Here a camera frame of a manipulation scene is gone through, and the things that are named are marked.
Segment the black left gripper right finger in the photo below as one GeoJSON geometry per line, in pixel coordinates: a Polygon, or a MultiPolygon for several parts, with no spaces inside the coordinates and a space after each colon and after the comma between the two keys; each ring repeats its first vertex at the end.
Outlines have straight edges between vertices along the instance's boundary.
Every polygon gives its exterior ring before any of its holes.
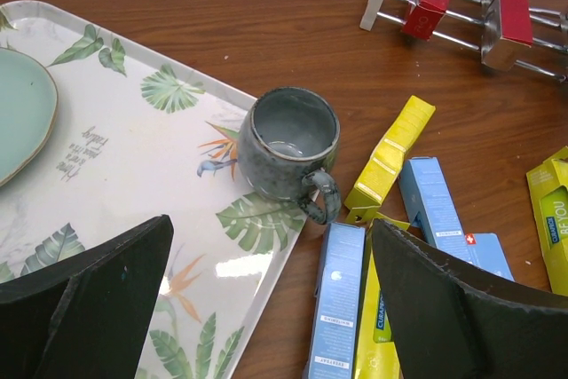
{"type": "Polygon", "coordinates": [[[484,271],[383,219],[373,255],[405,378],[565,378],[567,299],[484,271]]]}

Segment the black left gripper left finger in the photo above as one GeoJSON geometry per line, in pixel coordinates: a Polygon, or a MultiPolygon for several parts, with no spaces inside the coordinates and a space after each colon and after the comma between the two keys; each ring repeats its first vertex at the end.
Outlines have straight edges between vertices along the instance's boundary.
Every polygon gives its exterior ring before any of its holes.
{"type": "Polygon", "coordinates": [[[3,378],[135,376],[170,255],[167,215],[1,286],[3,378]]]}

